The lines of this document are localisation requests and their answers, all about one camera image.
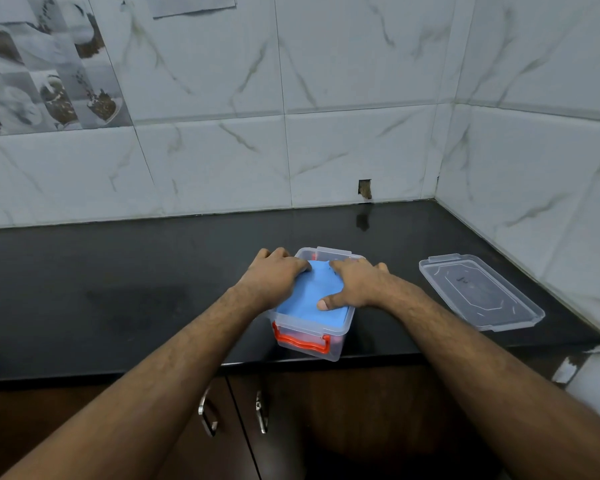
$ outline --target granite countertop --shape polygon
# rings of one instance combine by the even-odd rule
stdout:
[[[418,262],[474,254],[546,312],[486,334],[513,354],[586,350],[600,334],[434,201],[286,209],[0,230],[0,381],[106,378],[128,371],[234,284],[256,252],[352,251],[442,300]],[[220,373],[425,361],[405,329],[356,311],[332,363],[277,346],[258,317]]]

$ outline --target transparent lid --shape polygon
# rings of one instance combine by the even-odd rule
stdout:
[[[433,256],[420,271],[458,316],[478,330],[504,331],[531,327],[544,311],[479,257]]]

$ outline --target red handle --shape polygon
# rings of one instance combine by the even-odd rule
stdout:
[[[299,349],[305,350],[315,350],[316,352],[320,352],[321,354],[328,354],[329,347],[331,346],[331,336],[323,335],[322,339],[324,340],[324,345],[314,344],[313,342],[305,342],[304,340],[298,340],[289,335],[282,335],[280,330],[275,322],[271,324],[273,327],[273,334],[276,336],[276,340],[279,342],[284,342],[286,344],[293,345],[294,347],[298,347]]]

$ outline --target white marble tile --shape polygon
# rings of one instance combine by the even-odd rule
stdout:
[[[438,101],[454,0],[276,0],[285,110]]]
[[[438,102],[452,102],[456,98],[474,4],[475,0],[456,0]]]
[[[134,122],[282,114],[274,0],[158,20],[90,1]]]
[[[542,279],[600,326],[600,166]]]
[[[451,104],[438,104],[436,106],[436,115],[433,120],[433,129],[427,149],[427,168],[422,183],[421,198],[433,198],[436,194],[440,165],[447,145],[451,114]]]
[[[457,99],[600,119],[600,0],[476,0]]]
[[[160,212],[133,128],[0,136],[0,226]]]
[[[600,121],[457,105],[436,197],[538,277],[600,163]]]
[[[137,127],[169,214],[291,206],[282,116]]]
[[[420,198],[434,105],[287,116],[294,207]]]

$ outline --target clear plastic box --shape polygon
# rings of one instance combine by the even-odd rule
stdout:
[[[362,256],[351,254],[351,251],[318,247],[302,248],[296,252],[296,257],[307,261],[333,261],[360,259]],[[353,306],[348,307],[341,327],[328,327],[314,321],[280,314],[275,310],[269,310],[266,314],[271,320],[278,345],[336,362],[342,353],[344,339],[351,327],[355,311]]]
[[[460,318],[478,330],[526,328],[544,311],[479,257],[446,254],[420,261],[420,271]]]

